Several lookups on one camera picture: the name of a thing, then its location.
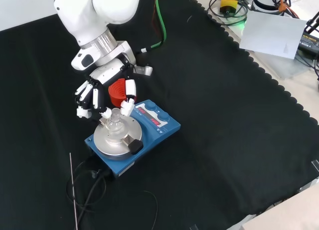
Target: green cable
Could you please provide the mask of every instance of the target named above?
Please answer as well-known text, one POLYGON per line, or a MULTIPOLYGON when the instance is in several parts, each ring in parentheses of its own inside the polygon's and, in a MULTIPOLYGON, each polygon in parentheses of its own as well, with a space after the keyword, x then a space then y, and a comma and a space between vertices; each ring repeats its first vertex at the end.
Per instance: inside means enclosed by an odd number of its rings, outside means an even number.
MULTIPOLYGON (((160 24, 161 24, 161 27, 163 29, 163 33, 164 33, 164 42, 166 40, 166 29, 165 29, 165 25, 164 25, 164 21, 163 21, 163 18, 160 14, 160 5, 159 5, 159 0, 156 0, 156 10, 158 12, 158 16, 159 16, 159 21, 160 21, 160 24)), ((154 44, 151 46, 151 48, 154 48, 154 47, 157 47, 161 44, 161 41, 157 44, 154 44)))

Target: black fabric mat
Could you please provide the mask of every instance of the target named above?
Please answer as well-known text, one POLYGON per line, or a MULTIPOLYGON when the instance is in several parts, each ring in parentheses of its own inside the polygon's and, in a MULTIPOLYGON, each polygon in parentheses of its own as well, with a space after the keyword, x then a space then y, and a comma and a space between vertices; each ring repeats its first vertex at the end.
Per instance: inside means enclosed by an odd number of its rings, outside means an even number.
MULTIPOLYGON (((151 229, 148 190, 159 203, 155 229, 223 230, 316 177, 317 122, 194 1, 159 1, 167 42, 139 57, 154 73, 136 79, 138 100, 182 128, 110 183, 103 211, 81 229, 151 229)), ((141 0, 133 20, 110 28, 145 47, 157 41, 152 13, 153 0, 141 0)), ((95 128, 76 118, 78 46, 56 15, 3 31, 0 43, 0 229, 72 229, 68 153, 74 164, 85 159, 95 128)))

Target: robotic arm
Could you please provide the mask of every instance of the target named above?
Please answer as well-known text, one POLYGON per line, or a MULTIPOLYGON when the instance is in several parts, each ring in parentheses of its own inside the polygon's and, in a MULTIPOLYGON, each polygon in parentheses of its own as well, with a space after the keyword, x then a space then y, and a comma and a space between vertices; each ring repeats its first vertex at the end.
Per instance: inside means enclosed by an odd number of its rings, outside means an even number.
POLYGON ((111 110, 104 104, 104 89, 125 77, 127 100, 121 113, 130 115, 134 107, 136 86, 130 79, 135 73, 151 75, 152 68, 136 65, 126 41, 116 41, 107 25, 128 22, 136 13, 139 0, 54 0, 54 6, 67 30, 81 47, 72 60, 80 71, 92 64, 99 66, 76 91, 77 115, 90 118, 91 106, 108 119, 111 110))

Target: paper sheet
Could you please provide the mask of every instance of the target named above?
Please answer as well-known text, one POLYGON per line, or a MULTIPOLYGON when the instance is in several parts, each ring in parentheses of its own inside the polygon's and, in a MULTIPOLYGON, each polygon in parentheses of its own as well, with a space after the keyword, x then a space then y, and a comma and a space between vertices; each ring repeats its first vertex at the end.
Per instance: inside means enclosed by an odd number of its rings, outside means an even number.
POLYGON ((307 21, 249 11, 239 47, 294 59, 307 21))

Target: scalloped edge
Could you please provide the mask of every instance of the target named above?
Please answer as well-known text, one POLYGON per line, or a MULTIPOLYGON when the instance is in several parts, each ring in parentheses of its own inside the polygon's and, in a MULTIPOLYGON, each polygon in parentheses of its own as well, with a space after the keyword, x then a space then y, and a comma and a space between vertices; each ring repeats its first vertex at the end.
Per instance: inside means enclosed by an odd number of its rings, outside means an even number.
MULTIPOLYGON (((219 23, 217 22, 217 20, 215 20, 212 15, 208 14, 208 11, 205 9, 205 7, 202 6, 201 3, 199 3, 197 0, 190 0, 190 1, 194 2, 214 23, 216 23, 216 26, 219 26, 222 30, 224 30, 225 35, 226 35, 226 36, 229 38, 229 40, 232 41, 232 42, 236 45, 236 47, 239 49, 239 43, 238 43, 237 41, 235 41, 233 37, 229 36, 229 33, 226 31, 226 29, 223 28, 221 25, 219 25, 219 23)), ((297 105, 297 107, 302 111, 302 113, 303 113, 305 116, 307 116, 307 117, 310 119, 311 122, 313 122, 315 125, 318 126, 318 124, 319 124, 319 123, 318 123, 318 120, 315 119, 315 118, 313 118, 313 117, 311 117, 311 116, 310 116, 310 113, 309 113, 307 110, 304 110, 303 105, 300 104, 300 103, 298 103, 297 99, 294 98, 294 97, 291 95, 290 92, 286 91, 284 86, 280 85, 277 80, 273 79, 273 77, 272 77, 270 74, 266 73, 265 69, 262 68, 262 67, 260 67, 259 64, 258 64, 257 62, 255 62, 254 58, 253 58, 252 56, 250 56, 250 53, 249 53, 248 51, 246 51, 246 50, 244 50, 244 49, 240 49, 240 50, 243 51, 243 52, 245 52, 245 54, 247 53, 248 61, 250 61, 250 62, 252 62, 252 64, 256 65, 256 67, 259 69, 259 71, 260 71, 262 74, 266 75, 267 78, 270 77, 270 81, 272 82, 272 84, 273 84, 274 86, 276 86, 276 88, 280 88, 285 95, 288 95, 288 96, 289 96, 289 100, 292 101, 292 102, 294 102, 294 103, 297 105)))

